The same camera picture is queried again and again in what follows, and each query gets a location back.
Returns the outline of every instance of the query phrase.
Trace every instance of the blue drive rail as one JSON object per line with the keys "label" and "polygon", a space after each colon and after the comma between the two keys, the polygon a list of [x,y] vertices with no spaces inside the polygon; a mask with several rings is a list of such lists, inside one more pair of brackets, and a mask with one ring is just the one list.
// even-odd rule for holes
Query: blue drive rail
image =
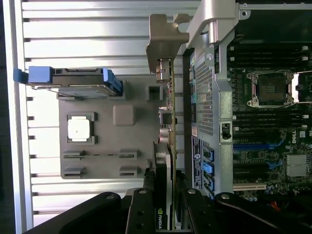
{"label": "blue drive rail", "polygon": [[47,89],[63,97],[105,98],[123,94],[123,83],[112,70],[96,69],[54,69],[47,66],[30,66],[28,73],[14,70],[14,81]]}

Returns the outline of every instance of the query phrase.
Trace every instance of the mesh vent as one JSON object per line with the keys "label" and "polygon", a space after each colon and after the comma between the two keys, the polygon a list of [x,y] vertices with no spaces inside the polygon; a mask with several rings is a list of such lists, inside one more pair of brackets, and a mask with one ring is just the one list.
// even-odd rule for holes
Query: mesh vent
{"label": "mesh vent", "polygon": [[213,135],[213,71],[203,62],[195,70],[197,126],[201,133]]}

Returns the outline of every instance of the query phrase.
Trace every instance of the screw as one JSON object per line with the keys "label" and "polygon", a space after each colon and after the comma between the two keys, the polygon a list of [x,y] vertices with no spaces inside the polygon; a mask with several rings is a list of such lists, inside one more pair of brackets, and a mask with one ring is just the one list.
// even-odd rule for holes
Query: screw
{"label": "screw", "polygon": [[195,194],[196,191],[194,189],[190,189],[189,191],[187,191],[189,194]]}
{"label": "screw", "polygon": [[221,198],[222,198],[222,199],[230,199],[230,196],[227,195],[227,194],[222,194],[222,195],[221,195]]}

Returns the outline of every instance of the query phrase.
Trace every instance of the circuit board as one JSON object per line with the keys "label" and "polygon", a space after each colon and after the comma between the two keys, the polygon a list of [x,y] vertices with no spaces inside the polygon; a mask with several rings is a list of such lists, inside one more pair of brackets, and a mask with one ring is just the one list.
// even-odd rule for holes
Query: circuit board
{"label": "circuit board", "polygon": [[234,192],[257,201],[261,195],[310,191],[310,46],[234,42],[228,55]]}

